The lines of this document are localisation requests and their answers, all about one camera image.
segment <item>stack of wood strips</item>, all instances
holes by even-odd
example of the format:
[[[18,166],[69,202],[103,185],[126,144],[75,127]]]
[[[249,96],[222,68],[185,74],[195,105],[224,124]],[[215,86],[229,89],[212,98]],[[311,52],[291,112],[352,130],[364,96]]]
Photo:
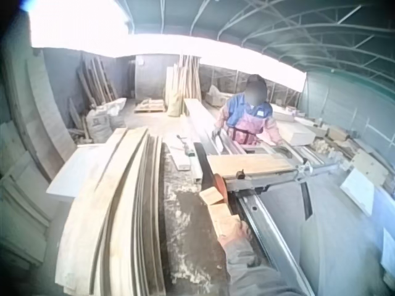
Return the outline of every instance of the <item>stack of wood strips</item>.
[[[0,247],[9,268],[39,266],[46,251],[45,233],[58,201],[45,192],[48,182],[19,138],[14,123],[0,125]]]
[[[117,91],[108,79],[103,62],[99,58],[83,60],[77,75],[92,108],[118,99]]]
[[[135,113],[140,112],[165,112],[165,102],[163,100],[145,99],[135,108]]]
[[[159,248],[161,138],[117,129],[74,200],[55,282],[69,295],[165,295]]]
[[[199,81],[199,58],[181,55],[173,72],[167,70],[165,101],[168,106],[167,115],[179,117],[184,112],[184,99],[202,100]]]

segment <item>table saw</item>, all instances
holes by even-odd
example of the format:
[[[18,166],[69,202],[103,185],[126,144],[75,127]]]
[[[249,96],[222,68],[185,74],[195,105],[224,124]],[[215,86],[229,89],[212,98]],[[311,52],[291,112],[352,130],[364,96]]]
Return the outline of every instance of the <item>table saw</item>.
[[[276,148],[261,143],[258,146],[242,147],[232,141],[224,130],[219,137],[223,147],[218,147],[216,141],[211,137],[214,129],[214,118],[195,99],[185,100],[188,109],[188,121],[198,135],[200,143],[204,148],[205,157],[199,158],[205,162],[208,155],[245,155],[245,154],[275,154]],[[331,170],[336,170],[336,163],[325,164],[310,149],[306,147],[291,147],[285,144],[288,150],[287,159],[290,166],[287,170],[272,171],[269,173],[249,174],[241,166],[233,176],[220,176],[214,174],[212,182],[222,193],[225,200],[237,203],[237,208],[242,212],[250,225],[259,247],[266,255],[270,264],[277,269],[284,280],[293,287],[300,288],[306,295],[316,295],[318,290],[318,277],[310,276],[307,279],[304,270],[299,266],[290,252],[283,236],[278,230],[268,210],[259,196],[285,183],[297,182],[300,184],[301,193],[296,193],[296,198],[303,199],[304,216],[306,221],[313,215],[310,201],[309,188],[306,181],[309,178]],[[315,267],[307,267],[308,274],[314,274]]]

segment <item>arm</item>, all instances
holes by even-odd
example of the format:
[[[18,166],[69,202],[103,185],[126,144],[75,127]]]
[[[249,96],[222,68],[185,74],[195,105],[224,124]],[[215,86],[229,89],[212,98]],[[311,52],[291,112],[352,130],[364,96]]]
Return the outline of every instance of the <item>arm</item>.
[[[272,140],[272,142],[274,142],[276,145],[280,145],[283,142],[283,138],[280,136],[276,120],[273,118],[273,116],[266,118],[265,130],[270,136],[270,140]]]
[[[268,266],[261,266],[248,241],[248,226],[242,222],[220,241],[227,255],[230,275],[230,295],[303,296],[297,289],[288,287],[281,274]]]

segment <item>lumber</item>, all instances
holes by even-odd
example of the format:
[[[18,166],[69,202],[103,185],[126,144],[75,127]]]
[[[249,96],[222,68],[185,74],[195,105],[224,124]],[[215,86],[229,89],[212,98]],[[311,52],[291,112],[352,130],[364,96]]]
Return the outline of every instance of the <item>lumber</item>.
[[[215,221],[231,216],[229,207],[226,203],[219,203],[217,205],[209,205],[209,213],[214,224]]]
[[[334,141],[345,141],[349,135],[342,128],[331,125],[329,127],[328,137]]]
[[[227,216],[227,217],[215,220],[213,222],[213,226],[214,226],[215,233],[217,234],[217,237],[228,236],[229,234],[231,234],[231,232],[237,222],[240,222],[239,215]]]
[[[280,136],[291,146],[309,145],[314,142],[315,133],[298,122],[277,122]]]
[[[25,148],[14,122],[2,123],[0,125],[0,173],[4,176],[24,153]]]
[[[206,205],[213,205],[217,202],[223,201],[223,196],[215,187],[210,187],[206,190],[201,191],[199,193],[199,196],[202,198]]]
[[[363,149],[358,149],[351,164],[377,187],[384,184],[389,174],[389,171],[379,161]]]
[[[66,161],[73,154],[76,146],[57,108],[45,68],[43,53],[41,52],[36,57],[30,57],[27,60],[27,65],[31,90],[41,121],[59,155],[63,161]]]
[[[280,154],[208,155],[213,174],[235,177],[238,171],[246,175],[292,170],[293,166]]]
[[[165,138],[165,143],[177,170],[189,171],[191,169],[191,162],[189,157],[185,154],[183,143],[175,135],[168,135]]]
[[[17,246],[35,260],[43,262],[46,250],[46,240],[43,234],[3,197],[0,199],[0,209],[1,239]]]
[[[55,281],[75,290],[77,295],[93,293],[94,264],[105,218],[122,175],[146,131],[138,128],[126,132],[100,182],[95,176],[87,180],[71,207],[60,241]]]
[[[79,129],[82,130],[83,126],[82,126],[82,121],[81,118],[74,106],[74,102],[73,99],[70,97],[69,98],[69,112],[70,112],[70,116],[75,124],[75,126]]]

